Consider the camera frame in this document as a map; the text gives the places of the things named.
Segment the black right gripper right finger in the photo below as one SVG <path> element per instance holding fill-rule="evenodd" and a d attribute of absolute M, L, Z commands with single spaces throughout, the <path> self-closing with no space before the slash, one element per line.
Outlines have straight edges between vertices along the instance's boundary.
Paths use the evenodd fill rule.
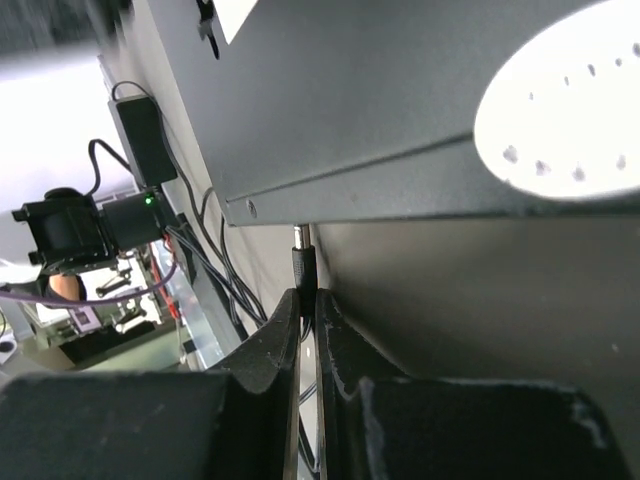
<path fill-rule="evenodd" d="M 316 296 L 324 479 L 628 479 L 601 410 L 539 380 L 418 379 Z"/>

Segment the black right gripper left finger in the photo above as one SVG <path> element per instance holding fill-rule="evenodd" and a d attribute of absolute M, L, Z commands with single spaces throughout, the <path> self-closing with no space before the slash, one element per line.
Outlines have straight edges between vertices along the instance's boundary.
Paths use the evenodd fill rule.
<path fill-rule="evenodd" d="M 300 302 L 199 372 L 31 374 L 1 391 L 5 479 L 293 479 Z"/>

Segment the black switch with white label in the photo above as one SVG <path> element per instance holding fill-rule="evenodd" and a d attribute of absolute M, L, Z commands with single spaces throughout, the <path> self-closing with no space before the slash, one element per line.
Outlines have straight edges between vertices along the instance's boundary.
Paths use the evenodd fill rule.
<path fill-rule="evenodd" d="M 226 220 L 639 211 L 635 1 L 153 1 Z"/>

